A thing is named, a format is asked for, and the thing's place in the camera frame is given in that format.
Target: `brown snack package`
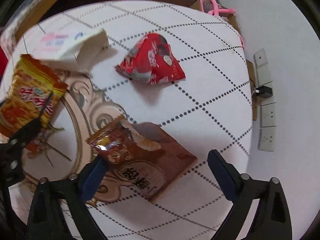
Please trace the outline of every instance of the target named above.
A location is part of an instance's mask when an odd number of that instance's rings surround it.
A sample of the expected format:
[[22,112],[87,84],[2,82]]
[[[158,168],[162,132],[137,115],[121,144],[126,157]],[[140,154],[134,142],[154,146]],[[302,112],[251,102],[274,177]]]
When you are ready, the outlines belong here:
[[109,162],[114,175],[139,187],[151,202],[197,161],[158,125],[131,125],[123,116],[93,134],[87,143]]

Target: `pink toy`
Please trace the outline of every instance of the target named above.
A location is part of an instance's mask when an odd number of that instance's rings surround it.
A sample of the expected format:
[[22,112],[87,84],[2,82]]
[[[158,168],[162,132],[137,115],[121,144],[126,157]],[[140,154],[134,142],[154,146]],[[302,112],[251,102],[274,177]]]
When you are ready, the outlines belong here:
[[[218,6],[218,3],[216,0],[210,0],[210,1],[212,2],[213,10],[210,10],[207,12],[207,14],[209,14],[209,15],[219,16],[219,13],[227,13],[227,14],[235,14],[236,13],[235,9],[219,9],[219,6]],[[203,0],[200,0],[200,6],[201,6],[201,11],[204,12]],[[244,40],[240,34],[239,34],[239,38],[242,43],[242,47],[244,49],[245,48]]]

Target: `yellow snack package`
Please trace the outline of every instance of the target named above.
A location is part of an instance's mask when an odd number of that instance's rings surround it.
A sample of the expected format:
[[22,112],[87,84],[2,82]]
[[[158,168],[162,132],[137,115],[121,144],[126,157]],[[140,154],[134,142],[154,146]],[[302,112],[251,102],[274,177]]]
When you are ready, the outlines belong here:
[[[52,93],[50,102],[41,116],[42,126],[47,127],[54,107],[67,90],[67,86],[59,82],[52,69],[42,65],[29,54],[21,55],[13,73],[8,98],[0,107],[0,133],[9,137],[37,118]],[[27,148],[36,152],[37,145],[31,142]]]

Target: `white tablecloth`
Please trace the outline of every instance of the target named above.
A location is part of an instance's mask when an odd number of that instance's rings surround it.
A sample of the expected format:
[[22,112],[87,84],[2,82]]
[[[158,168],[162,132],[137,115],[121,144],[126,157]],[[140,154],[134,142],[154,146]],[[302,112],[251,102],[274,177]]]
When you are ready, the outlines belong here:
[[[1,98],[11,84],[22,53],[36,55],[44,33],[105,28],[111,47],[102,50],[88,77],[69,76],[70,85],[46,142],[52,148],[26,159],[27,181],[13,186],[12,206],[26,221],[37,180],[57,180],[79,172],[91,161],[84,140],[119,113],[131,122],[153,122],[197,156],[186,172],[155,204],[126,182],[106,176],[108,192],[87,205],[108,238],[119,240],[211,239],[232,203],[223,196],[206,163],[217,149],[240,173],[251,143],[252,105],[249,76],[238,33],[220,17],[151,1],[113,1],[82,6],[55,15],[25,33],[7,66]],[[148,32],[163,35],[186,79],[150,86],[129,81],[113,69]],[[57,151],[72,161],[68,162]],[[80,238],[67,205],[62,205],[71,233]]]

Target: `wall switch plate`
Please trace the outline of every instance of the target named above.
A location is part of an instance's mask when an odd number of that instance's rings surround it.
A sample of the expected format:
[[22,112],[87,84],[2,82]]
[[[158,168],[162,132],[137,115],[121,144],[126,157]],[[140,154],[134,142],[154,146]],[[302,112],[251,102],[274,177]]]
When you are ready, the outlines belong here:
[[269,69],[269,64],[265,64],[261,67],[257,68],[257,76],[258,76],[258,84],[259,86],[262,86],[266,83],[270,83],[272,80],[271,74],[270,74],[270,69]]
[[260,103],[261,103],[261,105],[264,106],[264,105],[268,105],[268,104],[273,104],[273,103],[275,103],[276,100],[275,100],[275,90],[273,89],[273,82],[264,84],[264,86],[269,87],[269,88],[272,88],[273,96],[271,96],[271,97],[269,97],[269,98],[260,98]]
[[276,148],[276,127],[260,129],[259,149],[273,152]]
[[276,126],[276,103],[261,106],[261,127]]
[[256,52],[253,55],[253,58],[257,68],[268,63],[267,54],[264,49],[261,49],[258,52]]

